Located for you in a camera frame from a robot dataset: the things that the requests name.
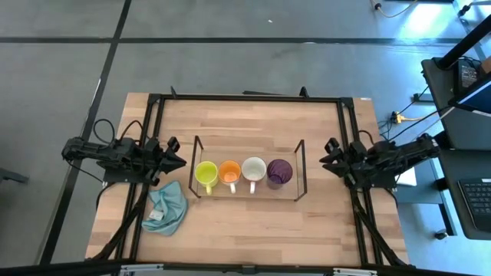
wheel caster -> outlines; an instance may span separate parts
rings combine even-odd
[[[462,9],[459,11],[459,14],[458,14],[459,17],[465,15],[466,12],[469,11],[469,10],[470,10],[470,6],[469,5],[464,5],[462,7]]]
[[[448,237],[447,230],[440,230],[435,233],[435,238],[439,240],[443,240],[444,238]]]

mug handle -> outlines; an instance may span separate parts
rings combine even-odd
[[[255,182],[252,181],[251,182],[251,191],[250,191],[252,194],[255,192]]]

mug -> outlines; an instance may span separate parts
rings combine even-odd
[[[292,165],[286,160],[275,159],[268,164],[268,187],[270,189],[280,189],[293,176]]]
[[[210,161],[203,161],[196,166],[194,176],[199,184],[206,188],[206,194],[210,196],[212,194],[212,187],[218,182],[218,169],[216,165]]]
[[[239,182],[240,166],[236,161],[227,160],[218,168],[220,181],[230,187],[232,194],[236,193],[236,185]]]
[[[259,157],[249,157],[242,164],[242,175],[251,182],[250,192],[255,192],[255,183],[266,175],[266,163]]]

keyboard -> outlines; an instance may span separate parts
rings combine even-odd
[[[491,232],[491,181],[486,180],[461,180],[459,186],[474,226],[479,230]]]

purple mug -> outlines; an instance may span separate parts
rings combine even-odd
[[[286,160],[274,159],[268,164],[266,174],[268,175],[268,187],[270,189],[280,189],[283,184],[292,179],[293,169]]]

